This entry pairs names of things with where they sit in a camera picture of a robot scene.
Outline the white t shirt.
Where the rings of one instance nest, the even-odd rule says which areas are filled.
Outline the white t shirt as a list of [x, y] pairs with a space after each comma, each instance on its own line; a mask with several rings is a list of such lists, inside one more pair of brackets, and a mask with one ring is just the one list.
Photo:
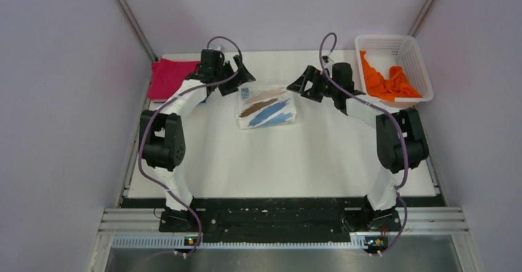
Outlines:
[[236, 120], [241, 130], [295, 123], [297, 107], [285, 86], [246, 86], [239, 89]]

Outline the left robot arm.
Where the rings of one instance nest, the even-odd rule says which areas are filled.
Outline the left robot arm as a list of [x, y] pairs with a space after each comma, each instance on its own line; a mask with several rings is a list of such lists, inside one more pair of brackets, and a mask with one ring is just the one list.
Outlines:
[[193, 195], [176, 173], [187, 151], [183, 120], [213, 91], [226, 96], [255, 80], [244, 66], [242, 53], [233, 62], [235, 67], [222, 51], [210, 48], [201, 51], [198, 61], [180, 62], [189, 68], [175, 71], [173, 94], [158, 108], [140, 115], [139, 171], [165, 191], [166, 207], [175, 212], [174, 223], [183, 231], [192, 230], [198, 221], [190, 207]]

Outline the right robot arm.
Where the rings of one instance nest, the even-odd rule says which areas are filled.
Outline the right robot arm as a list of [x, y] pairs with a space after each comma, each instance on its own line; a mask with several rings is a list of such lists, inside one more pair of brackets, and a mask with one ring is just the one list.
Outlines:
[[308, 65], [287, 89], [316, 102], [330, 98], [337, 110], [375, 129], [380, 169], [364, 196], [361, 223], [369, 230], [378, 230], [394, 213], [399, 191], [406, 185], [409, 171], [429, 155], [417, 110], [392, 111], [357, 90], [349, 63], [330, 63], [323, 70]]

